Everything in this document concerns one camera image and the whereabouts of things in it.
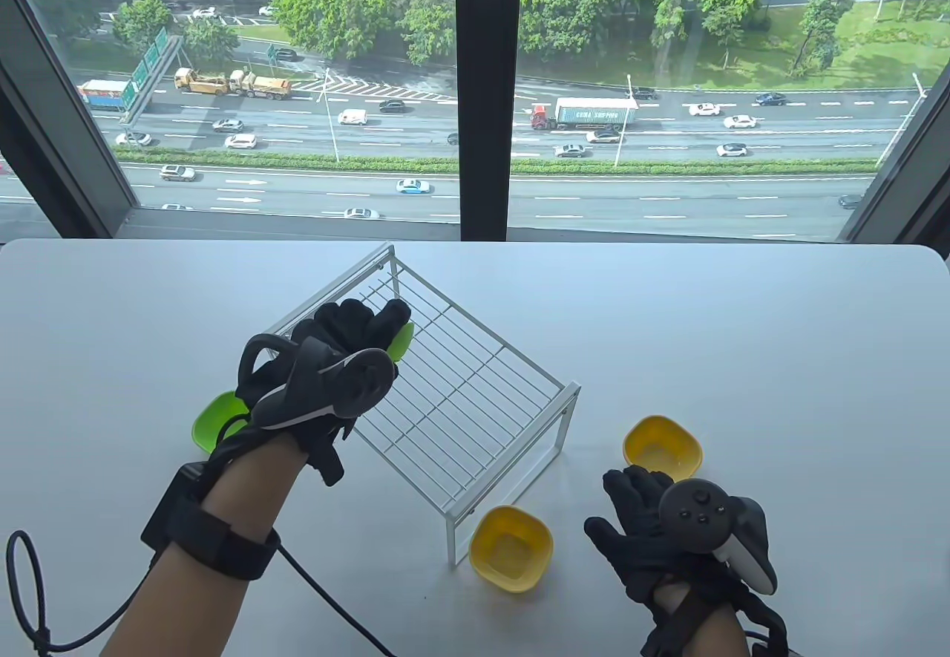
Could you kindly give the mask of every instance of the yellow truck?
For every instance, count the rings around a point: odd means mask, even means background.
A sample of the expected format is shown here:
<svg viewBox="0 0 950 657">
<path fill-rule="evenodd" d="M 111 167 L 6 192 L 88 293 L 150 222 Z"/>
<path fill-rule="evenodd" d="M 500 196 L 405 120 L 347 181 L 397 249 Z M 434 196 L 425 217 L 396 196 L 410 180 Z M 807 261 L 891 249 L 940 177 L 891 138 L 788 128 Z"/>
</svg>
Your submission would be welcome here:
<svg viewBox="0 0 950 657">
<path fill-rule="evenodd" d="M 256 73 L 235 71 L 231 73 L 231 92 L 238 96 L 284 98 L 291 96 L 291 81 L 287 78 L 268 78 Z"/>
<path fill-rule="evenodd" d="M 175 87 L 215 96 L 223 96 L 229 89 L 228 81 L 222 76 L 199 76 L 191 68 L 180 68 L 175 72 Z"/>
</svg>

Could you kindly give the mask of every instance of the dump truck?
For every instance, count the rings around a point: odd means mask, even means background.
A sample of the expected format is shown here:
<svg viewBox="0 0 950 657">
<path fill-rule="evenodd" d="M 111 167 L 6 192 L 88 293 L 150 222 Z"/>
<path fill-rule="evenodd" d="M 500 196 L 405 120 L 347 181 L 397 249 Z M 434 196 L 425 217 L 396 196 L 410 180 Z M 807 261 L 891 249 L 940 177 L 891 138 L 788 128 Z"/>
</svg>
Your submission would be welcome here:
<svg viewBox="0 0 950 657">
<path fill-rule="evenodd" d="M 268 78 L 256 73 L 235 71 L 229 80 L 231 92 L 238 96 L 268 97 L 283 100 L 291 96 L 291 81 L 287 78 Z"/>
<path fill-rule="evenodd" d="M 637 108 L 637 101 L 631 97 L 559 97 L 553 115 L 547 114 L 546 105 L 535 105 L 531 127 L 534 130 L 621 128 L 624 120 L 631 123 Z"/>
<path fill-rule="evenodd" d="M 223 96 L 228 91 L 228 81 L 222 76 L 199 76 L 194 69 L 180 68 L 175 72 L 175 87 L 192 93 L 210 93 Z"/>
<path fill-rule="evenodd" d="M 128 80 L 88 80 L 76 86 L 79 97 L 91 108 L 115 110 L 125 113 L 122 91 L 128 86 Z"/>
</svg>

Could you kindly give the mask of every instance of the yellow bowl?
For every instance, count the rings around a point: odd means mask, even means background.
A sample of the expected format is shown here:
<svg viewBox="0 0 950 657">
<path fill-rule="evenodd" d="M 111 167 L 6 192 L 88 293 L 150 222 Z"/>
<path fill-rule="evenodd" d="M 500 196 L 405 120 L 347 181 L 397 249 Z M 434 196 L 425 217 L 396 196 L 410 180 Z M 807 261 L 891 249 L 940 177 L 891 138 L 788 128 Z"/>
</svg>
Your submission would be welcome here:
<svg viewBox="0 0 950 657">
<path fill-rule="evenodd" d="M 623 441 L 623 458 L 650 471 L 662 471 L 674 481 L 695 474 L 703 463 L 696 437 L 669 417 L 651 415 L 637 423 Z"/>
<path fill-rule="evenodd" d="M 496 506 L 485 514 L 468 551 L 475 572 L 508 592 L 534 588 L 553 554 L 550 529 L 514 506 Z"/>
</svg>

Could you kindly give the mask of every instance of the glass pane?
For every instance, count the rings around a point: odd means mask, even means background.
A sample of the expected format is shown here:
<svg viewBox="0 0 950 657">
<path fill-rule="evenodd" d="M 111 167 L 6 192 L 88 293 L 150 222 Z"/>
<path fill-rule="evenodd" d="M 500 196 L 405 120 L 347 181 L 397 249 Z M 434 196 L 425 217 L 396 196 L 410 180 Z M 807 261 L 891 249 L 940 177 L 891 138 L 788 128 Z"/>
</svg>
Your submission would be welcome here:
<svg viewBox="0 0 950 657">
<path fill-rule="evenodd" d="M 455 0 L 28 0 L 143 206 L 457 223 Z"/>
<path fill-rule="evenodd" d="M 948 1 L 522 0 L 510 225 L 836 239 Z"/>
<path fill-rule="evenodd" d="M 20 182 L 10 163 L 0 157 L 0 243 L 14 239 L 56 238 L 59 234 Z"/>
</svg>

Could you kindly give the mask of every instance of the white table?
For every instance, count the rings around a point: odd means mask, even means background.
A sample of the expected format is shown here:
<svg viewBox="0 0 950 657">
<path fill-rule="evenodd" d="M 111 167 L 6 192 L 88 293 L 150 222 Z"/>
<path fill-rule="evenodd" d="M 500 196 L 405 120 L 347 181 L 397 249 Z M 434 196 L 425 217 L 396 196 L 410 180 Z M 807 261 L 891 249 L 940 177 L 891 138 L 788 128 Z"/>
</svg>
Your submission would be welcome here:
<svg viewBox="0 0 950 657">
<path fill-rule="evenodd" d="M 24 528 L 37 542 L 54 639 L 85 633 L 138 582 L 149 559 L 140 530 L 177 465 L 200 457 L 190 424 L 233 386 L 244 342 L 375 246 L 23 241 L 0 252 L 0 532 Z M 650 414 L 696 434 L 701 476 L 764 505 L 780 585 L 770 603 L 793 647 L 946 653 L 950 278 L 936 254 L 396 249 L 583 391 L 564 453 L 520 502 L 556 542 L 527 595 L 499 592 L 468 562 L 449 571 L 438 514 L 358 439 L 341 448 L 337 487 L 316 474 L 298 482 L 278 521 L 285 545 L 394 653 L 636 654 L 652 623 L 581 524 L 610 515 L 600 474 Z M 0 654 L 31 654 L 3 593 Z M 374 651 L 275 559 L 227 654 Z"/>
</svg>

